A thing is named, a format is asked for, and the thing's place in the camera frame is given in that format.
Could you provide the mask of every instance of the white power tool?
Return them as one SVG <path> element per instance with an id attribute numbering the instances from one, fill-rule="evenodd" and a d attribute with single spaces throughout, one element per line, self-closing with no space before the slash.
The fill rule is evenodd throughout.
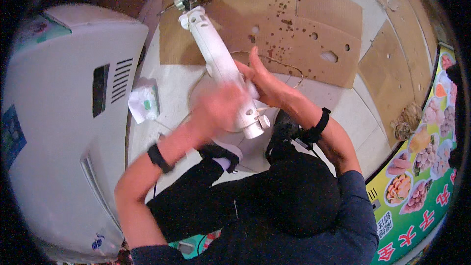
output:
<path id="1" fill-rule="evenodd" d="M 258 95 L 253 83 L 244 83 L 226 45 L 200 5 L 202 1 L 205 0 L 174 0 L 173 6 L 183 11 L 183 15 L 179 17 L 180 24 L 184 29 L 190 30 L 195 38 L 209 75 L 218 84 L 236 83 L 241 88 L 247 86 L 252 97 Z M 254 100 L 250 99 L 239 110 L 235 126 L 242 129 L 247 139 L 252 139 L 264 133 L 270 127 L 270 121 L 265 115 L 259 115 Z"/>

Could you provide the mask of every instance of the dark blue sleeve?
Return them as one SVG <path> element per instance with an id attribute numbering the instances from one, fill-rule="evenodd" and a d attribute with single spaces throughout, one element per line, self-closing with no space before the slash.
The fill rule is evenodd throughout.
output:
<path id="1" fill-rule="evenodd" d="M 184 264 L 180 251 L 169 246 L 147 246 L 131 250 L 134 265 L 174 265 Z"/>
<path id="2" fill-rule="evenodd" d="M 366 194 L 365 180 L 357 171 L 348 171 L 339 176 L 340 206 L 339 229 L 346 241 L 368 255 L 369 262 L 378 249 L 379 238 L 373 206 Z"/>

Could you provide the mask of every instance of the person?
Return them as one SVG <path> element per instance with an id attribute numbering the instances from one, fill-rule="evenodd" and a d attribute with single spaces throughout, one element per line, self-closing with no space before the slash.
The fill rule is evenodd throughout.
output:
<path id="1" fill-rule="evenodd" d="M 250 52 L 239 71 L 260 101 L 280 108 L 266 156 L 268 171 L 212 185 L 239 162 L 237 150 L 210 143 L 232 126 L 248 93 L 226 85 L 201 99 L 191 118 L 139 156 L 115 188 L 119 221 L 134 264 L 369 264 L 379 238 L 355 149 L 328 111 L 270 74 Z M 335 166 L 296 151 L 291 135 L 327 122 L 315 141 Z M 147 205 L 148 190 L 186 151 L 202 160 Z M 185 260 L 167 241 L 221 229 L 199 256 Z"/>

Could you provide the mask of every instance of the white plastic bag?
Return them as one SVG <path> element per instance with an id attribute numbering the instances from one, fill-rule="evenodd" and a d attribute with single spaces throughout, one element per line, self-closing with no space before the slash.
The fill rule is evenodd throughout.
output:
<path id="1" fill-rule="evenodd" d="M 140 124 L 144 120 L 156 120 L 159 116 L 157 89 L 154 85 L 142 85 L 134 88 L 128 99 L 129 110 Z"/>

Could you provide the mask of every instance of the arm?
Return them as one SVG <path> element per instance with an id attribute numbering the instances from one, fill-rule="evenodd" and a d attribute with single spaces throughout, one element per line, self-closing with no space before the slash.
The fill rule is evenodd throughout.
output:
<path id="1" fill-rule="evenodd" d="M 256 85 L 261 102 L 283 109 L 304 129 L 309 129 L 320 121 L 321 108 L 299 91 L 270 74 L 258 58 L 256 46 L 250 51 L 250 67 L 237 61 L 235 64 L 246 79 L 252 80 Z M 332 117 L 329 118 L 329 122 L 321 134 L 321 140 L 317 144 L 327 159 L 335 166 L 337 176 L 350 170 L 361 174 L 355 148 L 348 134 Z"/>
<path id="2" fill-rule="evenodd" d="M 246 97 L 247 94 L 236 85 L 229 85 L 203 98 L 193 110 L 191 119 L 157 144 L 165 161 L 172 166 L 187 151 L 200 147 L 220 129 L 232 126 Z M 159 166 L 143 153 L 126 169 L 116 185 L 115 202 L 120 225 L 131 249 L 167 244 L 144 204 L 145 195 L 161 175 Z"/>

